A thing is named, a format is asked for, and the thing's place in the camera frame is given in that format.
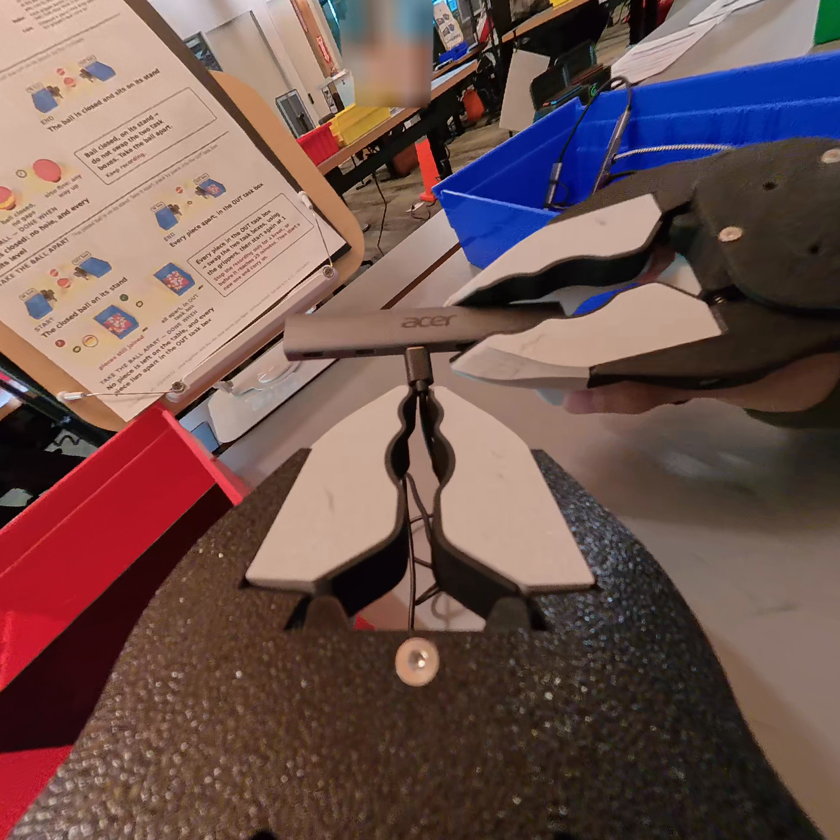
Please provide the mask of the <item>yellow plastic bin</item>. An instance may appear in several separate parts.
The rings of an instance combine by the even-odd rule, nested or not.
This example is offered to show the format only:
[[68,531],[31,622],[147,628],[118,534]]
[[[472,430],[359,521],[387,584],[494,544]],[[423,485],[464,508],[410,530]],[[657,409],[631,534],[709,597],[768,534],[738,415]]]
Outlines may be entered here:
[[387,107],[367,107],[352,104],[335,114],[329,128],[339,148],[351,146],[392,116]]

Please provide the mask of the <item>person's right forearm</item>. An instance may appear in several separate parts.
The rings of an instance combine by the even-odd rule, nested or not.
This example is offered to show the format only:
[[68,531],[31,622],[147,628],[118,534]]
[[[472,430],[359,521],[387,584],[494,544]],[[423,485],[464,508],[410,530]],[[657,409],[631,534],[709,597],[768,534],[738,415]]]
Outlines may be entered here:
[[834,355],[804,360],[759,383],[754,405],[744,406],[752,419],[794,430],[838,430],[839,368]]

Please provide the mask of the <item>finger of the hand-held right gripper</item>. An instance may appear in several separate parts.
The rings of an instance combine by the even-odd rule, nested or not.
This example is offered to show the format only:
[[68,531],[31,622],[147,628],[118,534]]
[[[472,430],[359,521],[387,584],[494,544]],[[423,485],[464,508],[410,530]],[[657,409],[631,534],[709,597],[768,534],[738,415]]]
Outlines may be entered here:
[[579,391],[600,364],[717,338],[723,329],[702,300],[657,282],[619,293],[601,308],[547,318],[496,333],[450,361],[476,382],[557,392]]
[[686,292],[651,281],[620,291],[648,260],[662,225],[651,195],[563,218],[514,245],[446,300],[470,309],[562,309],[561,293],[601,289],[591,309],[689,309]]

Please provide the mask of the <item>person's right hand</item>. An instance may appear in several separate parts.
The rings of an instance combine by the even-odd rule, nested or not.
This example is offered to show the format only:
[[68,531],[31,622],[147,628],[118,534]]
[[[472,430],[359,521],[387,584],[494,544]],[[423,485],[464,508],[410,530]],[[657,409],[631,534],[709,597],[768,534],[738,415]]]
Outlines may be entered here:
[[798,360],[762,380],[713,390],[705,395],[661,385],[620,382],[570,392],[564,397],[562,405],[574,415],[638,415],[659,406],[710,398],[747,411],[799,413],[824,402],[834,390],[838,378],[838,355],[830,353]]

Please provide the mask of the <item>orange traffic cone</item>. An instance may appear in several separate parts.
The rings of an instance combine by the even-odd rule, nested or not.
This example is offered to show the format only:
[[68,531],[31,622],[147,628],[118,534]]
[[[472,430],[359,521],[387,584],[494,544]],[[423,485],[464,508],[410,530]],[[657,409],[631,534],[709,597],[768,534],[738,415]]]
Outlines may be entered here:
[[440,183],[441,178],[429,139],[423,137],[415,142],[415,151],[423,184],[419,200],[422,203],[434,205],[437,202],[434,187]]

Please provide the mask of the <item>red plastic bin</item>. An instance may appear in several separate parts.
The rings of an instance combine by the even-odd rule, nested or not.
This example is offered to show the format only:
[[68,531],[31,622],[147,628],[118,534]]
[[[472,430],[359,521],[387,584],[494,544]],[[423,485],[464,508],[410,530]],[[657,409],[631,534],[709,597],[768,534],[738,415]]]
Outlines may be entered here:
[[2,838],[69,755],[164,579],[250,490],[155,406],[2,529]]
[[316,129],[297,138],[301,149],[316,166],[324,163],[340,152],[340,145],[332,132],[331,122],[319,125]]

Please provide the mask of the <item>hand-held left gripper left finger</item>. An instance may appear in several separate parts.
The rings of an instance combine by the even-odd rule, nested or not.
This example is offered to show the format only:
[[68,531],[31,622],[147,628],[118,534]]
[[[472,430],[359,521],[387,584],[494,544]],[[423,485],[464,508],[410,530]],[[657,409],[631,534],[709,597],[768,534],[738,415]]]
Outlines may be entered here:
[[253,586],[333,596],[356,614],[406,573],[403,478],[414,393],[399,385],[346,416],[313,446],[248,567]]

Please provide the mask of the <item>blue plastic bin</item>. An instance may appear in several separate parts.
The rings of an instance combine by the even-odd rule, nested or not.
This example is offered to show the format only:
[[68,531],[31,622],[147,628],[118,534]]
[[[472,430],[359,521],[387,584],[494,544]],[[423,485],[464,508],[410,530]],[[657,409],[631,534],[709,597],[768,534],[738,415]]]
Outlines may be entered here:
[[[588,110],[566,102],[442,181],[434,191],[467,260],[486,268],[558,214],[544,205],[562,158],[556,200],[591,194],[606,146],[627,105],[624,89]],[[711,146],[839,136],[837,51],[638,86],[614,174],[711,154]]]

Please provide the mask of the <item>white panel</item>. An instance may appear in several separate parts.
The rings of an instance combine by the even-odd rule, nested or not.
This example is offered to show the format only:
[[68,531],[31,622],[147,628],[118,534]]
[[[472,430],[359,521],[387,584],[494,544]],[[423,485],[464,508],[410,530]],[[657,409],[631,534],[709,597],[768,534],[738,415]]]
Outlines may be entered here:
[[518,133],[533,121],[531,84],[548,69],[550,58],[523,49],[512,52],[507,83],[502,99],[499,125],[502,130]]

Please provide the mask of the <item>white paper sheet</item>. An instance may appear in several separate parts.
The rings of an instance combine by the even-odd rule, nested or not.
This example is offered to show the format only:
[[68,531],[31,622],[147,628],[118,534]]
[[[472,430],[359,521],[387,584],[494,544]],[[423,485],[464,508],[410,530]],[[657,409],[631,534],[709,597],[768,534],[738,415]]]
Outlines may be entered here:
[[713,18],[666,37],[636,45],[612,66],[611,78],[620,77],[635,85],[658,75],[703,39],[717,22],[718,20]]

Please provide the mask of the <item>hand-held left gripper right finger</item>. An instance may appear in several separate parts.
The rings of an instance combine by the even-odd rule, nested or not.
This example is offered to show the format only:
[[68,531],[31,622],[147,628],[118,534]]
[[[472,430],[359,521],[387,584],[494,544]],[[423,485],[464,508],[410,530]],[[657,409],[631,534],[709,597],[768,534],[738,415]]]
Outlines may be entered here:
[[535,455],[508,426],[436,386],[429,454],[438,480],[432,562],[443,593],[487,619],[499,600],[595,586]]

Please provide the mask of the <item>black device with green light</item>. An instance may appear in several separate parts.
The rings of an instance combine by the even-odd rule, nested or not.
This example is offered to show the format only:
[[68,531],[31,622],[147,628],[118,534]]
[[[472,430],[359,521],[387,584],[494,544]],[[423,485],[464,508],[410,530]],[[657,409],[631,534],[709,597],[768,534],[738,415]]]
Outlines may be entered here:
[[611,70],[603,64],[587,67],[576,75],[571,75],[566,65],[546,69],[530,83],[534,111],[551,111],[576,98],[589,104],[600,86],[610,80]]

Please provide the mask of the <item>grey usb hub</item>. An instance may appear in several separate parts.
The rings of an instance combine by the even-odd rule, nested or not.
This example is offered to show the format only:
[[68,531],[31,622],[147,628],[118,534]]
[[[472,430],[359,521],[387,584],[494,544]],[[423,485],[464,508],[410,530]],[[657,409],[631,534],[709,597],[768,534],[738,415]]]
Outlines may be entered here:
[[403,355],[416,347],[430,353],[459,353],[491,335],[520,333],[563,316],[557,303],[387,309],[347,316],[303,314],[289,317],[281,343],[289,361]]
[[619,151],[620,144],[623,139],[623,134],[630,120],[632,106],[627,105],[622,112],[620,118],[616,122],[616,126],[612,132],[611,138],[606,146],[603,162],[599,168],[595,182],[593,184],[592,192],[596,193],[606,184],[608,176],[612,170],[614,160]]

